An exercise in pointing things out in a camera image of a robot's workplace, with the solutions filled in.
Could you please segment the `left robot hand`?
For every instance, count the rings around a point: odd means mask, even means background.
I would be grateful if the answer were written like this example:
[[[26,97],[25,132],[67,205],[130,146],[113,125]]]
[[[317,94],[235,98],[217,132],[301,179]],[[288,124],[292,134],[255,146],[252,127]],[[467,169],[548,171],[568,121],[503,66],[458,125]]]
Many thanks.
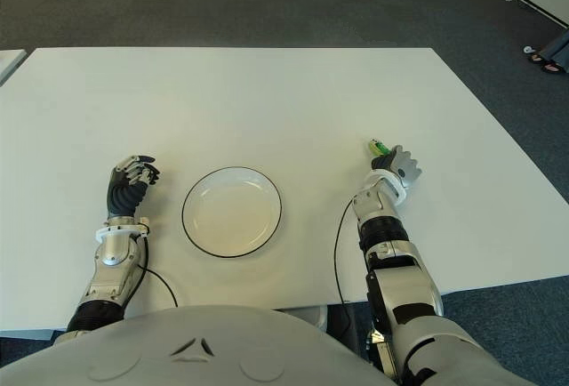
[[[133,155],[111,171],[107,191],[108,217],[133,217],[148,188],[159,180],[159,170],[150,156]]]

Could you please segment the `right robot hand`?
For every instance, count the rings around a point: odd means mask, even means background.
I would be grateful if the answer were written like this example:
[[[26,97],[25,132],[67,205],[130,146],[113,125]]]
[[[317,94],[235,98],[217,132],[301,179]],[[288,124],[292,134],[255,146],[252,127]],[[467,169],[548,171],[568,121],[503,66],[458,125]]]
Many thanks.
[[[395,174],[405,189],[410,188],[422,174],[418,161],[401,145],[394,146],[387,155],[375,157],[371,167],[373,170],[382,169]]]

